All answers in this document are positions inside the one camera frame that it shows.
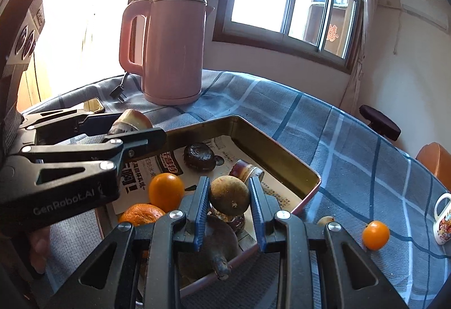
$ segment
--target orange chair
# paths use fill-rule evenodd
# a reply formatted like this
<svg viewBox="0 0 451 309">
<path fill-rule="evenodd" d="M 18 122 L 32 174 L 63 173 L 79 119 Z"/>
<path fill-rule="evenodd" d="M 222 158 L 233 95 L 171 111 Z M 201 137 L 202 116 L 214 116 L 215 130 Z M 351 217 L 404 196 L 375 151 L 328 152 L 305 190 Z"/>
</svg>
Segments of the orange chair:
<svg viewBox="0 0 451 309">
<path fill-rule="evenodd" d="M 451 154 L 439 143 L 424 145 L 417 158 L 451 192 Z"/>
</svg>

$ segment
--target kettle handle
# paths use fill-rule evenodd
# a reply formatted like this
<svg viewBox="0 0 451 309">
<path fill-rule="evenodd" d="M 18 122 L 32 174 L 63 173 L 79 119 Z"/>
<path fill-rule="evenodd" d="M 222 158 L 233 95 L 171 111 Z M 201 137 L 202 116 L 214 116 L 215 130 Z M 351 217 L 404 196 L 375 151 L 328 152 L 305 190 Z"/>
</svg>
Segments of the kettle handle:
<svg viewBox="0 0 451 309">
<path fill-rule="evenodd" d="M 143 75 L 142 65 L 132 62 L 129 56 L 132 21 L 139 15 L 144 16 L 146 21 L 149 20 L 152 2 L 152 0 L 139 0 L 129 4 L 123 12 L 120 28 L 119 63 L 125 71 L 141 76 Z"/>
</svg>

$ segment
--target garlic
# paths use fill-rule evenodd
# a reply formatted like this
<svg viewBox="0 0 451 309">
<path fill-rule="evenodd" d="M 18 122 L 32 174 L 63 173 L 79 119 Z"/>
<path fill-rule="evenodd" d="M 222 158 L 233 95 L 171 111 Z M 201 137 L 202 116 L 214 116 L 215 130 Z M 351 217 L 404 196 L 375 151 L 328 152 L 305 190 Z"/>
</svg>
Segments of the garlic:
<svg viewBox="0 0 451 309">
<path fill-rule="evenodd" d="M 328 223 L 335 221 L 333 216 L 324 216 L 318 220 L 317 225 L 326 226 Z"/>
</svg>

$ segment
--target orange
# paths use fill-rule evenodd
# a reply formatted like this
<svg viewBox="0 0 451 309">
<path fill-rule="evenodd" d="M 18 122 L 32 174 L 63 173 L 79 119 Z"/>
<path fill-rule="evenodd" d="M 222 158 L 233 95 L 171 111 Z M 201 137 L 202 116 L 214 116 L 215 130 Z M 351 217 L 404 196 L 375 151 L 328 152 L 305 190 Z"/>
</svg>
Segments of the orange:
<svg viewBox="0 0 451 309">
<path fill-rule="evenodd" d="M 149 184 L 150 203 L 158 206 L 164 212 L 176 210 L 184 194 L 185 186 L 182 180 L 171 173 L 161 173 L 155 176 Z"/>
<path fill-rule="evenodd" d="M 130 206 L 119 218 L 119 223 L 128 221 L 133 226 L 148 224 L 157 221 L 165 214 L 160 208 L 147 203 L 137 203 Z"/>
<path fill-rule="evenodd" d="M 362 232 L 362 241 L 370 250 L 379 250 L 390 239 L 390 230 L 380 221 L 372 221 Z"/>
</svg>

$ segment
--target white mug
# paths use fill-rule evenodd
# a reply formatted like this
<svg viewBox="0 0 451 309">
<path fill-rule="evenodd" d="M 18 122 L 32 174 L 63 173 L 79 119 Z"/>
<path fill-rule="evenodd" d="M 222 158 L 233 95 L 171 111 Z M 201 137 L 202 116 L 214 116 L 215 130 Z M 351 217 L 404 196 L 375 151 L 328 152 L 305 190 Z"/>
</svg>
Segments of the white mug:
<svg viewBox="0 0 451 309">
<path fill-rule="evenodd" d="M 443 211 L 437 215 L 437 206 L 444 199 L 449 199 L 450 201 L 445 206 Z M 434 207 L 434 237 L 439 245 L 444 245 L 447 241 L 451 239 L 451 193 L 444 193 L 437 200 Z"/>
</svg>

